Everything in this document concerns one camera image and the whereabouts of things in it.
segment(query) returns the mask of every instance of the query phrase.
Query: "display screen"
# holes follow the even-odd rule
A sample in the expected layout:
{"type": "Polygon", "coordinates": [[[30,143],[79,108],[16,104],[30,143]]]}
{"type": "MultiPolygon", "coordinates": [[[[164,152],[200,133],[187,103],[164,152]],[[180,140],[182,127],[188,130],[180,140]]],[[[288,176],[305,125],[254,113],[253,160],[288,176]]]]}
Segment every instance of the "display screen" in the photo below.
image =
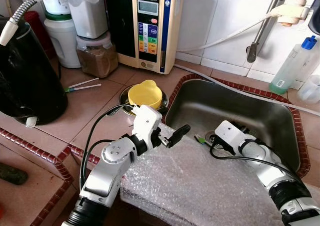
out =
{"type": "Polygon", "coordinates": [[[158,5],[157,5],[157,3],[139,1],[139,11],[151,12],[151,13],[157,14],[158,13],[158,5]]]}

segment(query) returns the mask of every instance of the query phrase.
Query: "spray bottle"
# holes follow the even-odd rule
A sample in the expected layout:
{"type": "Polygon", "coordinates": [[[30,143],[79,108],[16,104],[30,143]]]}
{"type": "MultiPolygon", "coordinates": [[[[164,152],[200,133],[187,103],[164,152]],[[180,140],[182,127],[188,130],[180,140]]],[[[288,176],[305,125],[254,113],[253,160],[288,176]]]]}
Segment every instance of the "spray bottle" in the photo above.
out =
{"type": "Polygon", "coordinates": [[[296,44],[280,70],[269,84],[269,89],[277,94],[285,93],[292,82],[296,79],[298,73],[304,69],[310,59],[317,53],[312,50],[317,40],[315,36],[307,37],[304,42],[296,44]]]}

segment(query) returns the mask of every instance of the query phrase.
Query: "blue bottle cap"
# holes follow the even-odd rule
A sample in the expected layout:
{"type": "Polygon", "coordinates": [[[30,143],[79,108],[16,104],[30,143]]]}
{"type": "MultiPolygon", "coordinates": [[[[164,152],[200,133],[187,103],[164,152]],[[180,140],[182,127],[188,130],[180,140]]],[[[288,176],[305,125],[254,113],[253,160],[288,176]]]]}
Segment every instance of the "blue bottle cap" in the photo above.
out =
{"type": "Polygon", "coordinates": [[[314,47],[314,45],[317,43],[317,40],[315,39],[315,37],[316,36],[307,37],[301,46],[307,50],[311,50],[312,47],[314,47]]]}

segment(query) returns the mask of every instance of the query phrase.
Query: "metal bowl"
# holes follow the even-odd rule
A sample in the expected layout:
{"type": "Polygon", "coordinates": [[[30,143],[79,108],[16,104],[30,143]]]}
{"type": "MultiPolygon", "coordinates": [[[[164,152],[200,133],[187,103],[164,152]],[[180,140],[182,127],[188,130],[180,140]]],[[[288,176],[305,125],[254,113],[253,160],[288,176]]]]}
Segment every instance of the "metal bowl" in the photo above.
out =
{"type": "MultiPolygon", "coordinates": [[[[122,93],[119,96],[119,103],[120,104],[128,104],[129,105],[128,91],[133,86],[134,85],[128,86],[127,88],[125,88],[122,91],[122,93]]],[[[165,94],[165,92],[163,90],[161,90],[161,91],[162,91],[162,100],[161,100],[161,104],[160,104],[159,108],[157,109],[158,111],[162,111],[162,109],[165,108],[169,103],[167,95],[165,94]]],[[[135,114],[133,112],[131,112],[129,107],[122,107],[122,110],[128,115],[135,116],[135,114]]]]}

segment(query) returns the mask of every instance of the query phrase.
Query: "stainless steel sink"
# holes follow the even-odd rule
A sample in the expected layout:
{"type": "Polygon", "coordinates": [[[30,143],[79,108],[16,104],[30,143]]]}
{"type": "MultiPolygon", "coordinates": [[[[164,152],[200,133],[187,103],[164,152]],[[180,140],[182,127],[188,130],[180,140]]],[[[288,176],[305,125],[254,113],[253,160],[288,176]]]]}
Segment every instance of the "stainless steel sink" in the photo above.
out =
{"type": "Polygon", "coordinates": [[[166,117],[166,125],[178,129],[189,124],[189,137],[205,136],[223,121],[246,126],[250,134],[272,147],[297,171],[300,167],[293,116],[282,105],[230,91],[204,80],[183,83],[166,117]]]}

